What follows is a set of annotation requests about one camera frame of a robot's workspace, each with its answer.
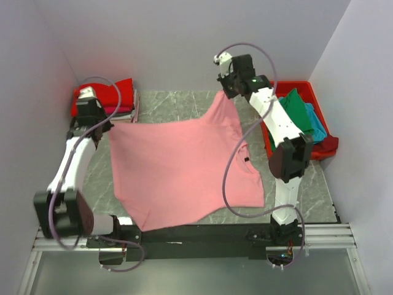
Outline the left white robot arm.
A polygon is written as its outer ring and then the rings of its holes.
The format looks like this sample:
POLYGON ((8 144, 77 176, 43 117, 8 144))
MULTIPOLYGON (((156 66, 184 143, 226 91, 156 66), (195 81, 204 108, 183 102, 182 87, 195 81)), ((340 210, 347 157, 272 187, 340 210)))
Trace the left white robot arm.
POLYGON ((123 238, 118 220, 112 215, 94 214, 82 195, 88 165, 103 133, 113 125, 97 98, 78 98, 76 106, 60 167, 47 190, 34 195, 34 208, 45 238, 53 237, 52 230, 59 238, 101 235, 107 246, 115 247, 123 238))

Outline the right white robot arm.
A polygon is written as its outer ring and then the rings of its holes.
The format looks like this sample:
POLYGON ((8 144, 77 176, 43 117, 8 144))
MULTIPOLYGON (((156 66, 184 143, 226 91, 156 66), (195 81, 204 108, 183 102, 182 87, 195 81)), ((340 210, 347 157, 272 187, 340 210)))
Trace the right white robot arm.
POLYGON ((257 111, 273 137, 275 151, 268 159, 269 169, 275 178, 274 208, 266 213, 270 225, 252 238, 283 245, 303 235, 298 226, 298 189, 313 149, 313 138, 304 134, 281 106, 276 87, 264 75, 256 75, 252 57, 232 56, 222 52, 214 57, 219 67, 217 80, 229 98, 238 95, 257 111))

